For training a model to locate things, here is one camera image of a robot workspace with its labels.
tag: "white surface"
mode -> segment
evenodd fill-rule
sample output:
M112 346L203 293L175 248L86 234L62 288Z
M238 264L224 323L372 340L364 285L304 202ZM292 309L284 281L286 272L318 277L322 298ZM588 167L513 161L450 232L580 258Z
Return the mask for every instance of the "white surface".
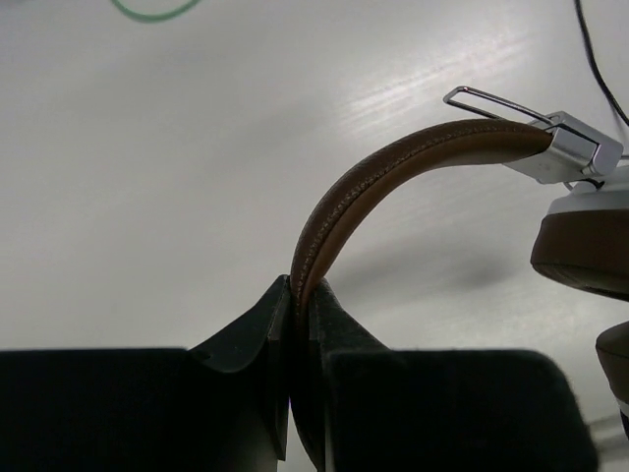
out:
M585 3L629 108L629 4ZM343 171L468 116L440 101L460 84L565 109L627 144L571 0L205 0L159 26L106 0L3 3L0 346L209 337L288 270ZM528 263L564 192L502 167L434 172L368 218L329 280L391 346L538 349L589 420L613 414L594 341L627 306ZM310 470L298 444L283 470Z

